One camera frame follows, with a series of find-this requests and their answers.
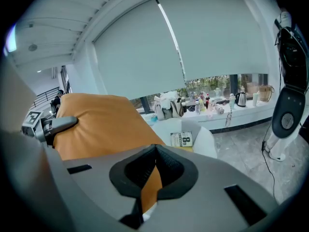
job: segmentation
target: white chair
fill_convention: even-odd
[[[200,126],[195,121],[182,120],[180,118],[170,118],[156,122],[152,126],[152,129],[168,146],[171,146],[171,133],[191,131],[193,140],[193,152],[212,158],[217,158],[215,140],[212,133],[206,128]]]

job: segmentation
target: gray floor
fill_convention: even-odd
[[[217,144],[218,159],[234,166],[272,194],[273,178],[261,152],[262,140],[269,124],[267,122],[213,136]],[[309,145],[301,136],[298,135],[284,153],[285,161],[277,162],[264,151],[268,166],[275,176],[275,196],[278,203],[298,191],[309,167]]]

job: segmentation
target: railing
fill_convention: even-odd
[[[33,108],[35,108],[37,106],[42,105],[43,103],[45,103],[47,101],[50,101],[50,100],[54,99],[56,97],[58,91],[59,91],[59,87],[56,87],[56,88],[53,88],[53,89],[51,89],[49,91],[46,91],[46,92],[44,92],[42,94],[39,94],[37,96],[37,98],[34,100],[32,106],[30,107],[30,109],[33,109]]]

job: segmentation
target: person in black clothing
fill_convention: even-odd
[[[55,99],[54,99],[54,106],[56,107],[56,115],[57,115],[59,107],[60,107],[60,98],[61,98],[61,96],[63,96],[63,93],[64,93],[63,90],[60,89],[58,91]]]

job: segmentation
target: roller blind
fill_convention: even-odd
[[[173,39],[155,0],[119,18],[94,45],[108,94],[135,99],[185,87]]]
[[[268,73],[261,30],[243,0],[159,0],[175,33],[187,80]]]

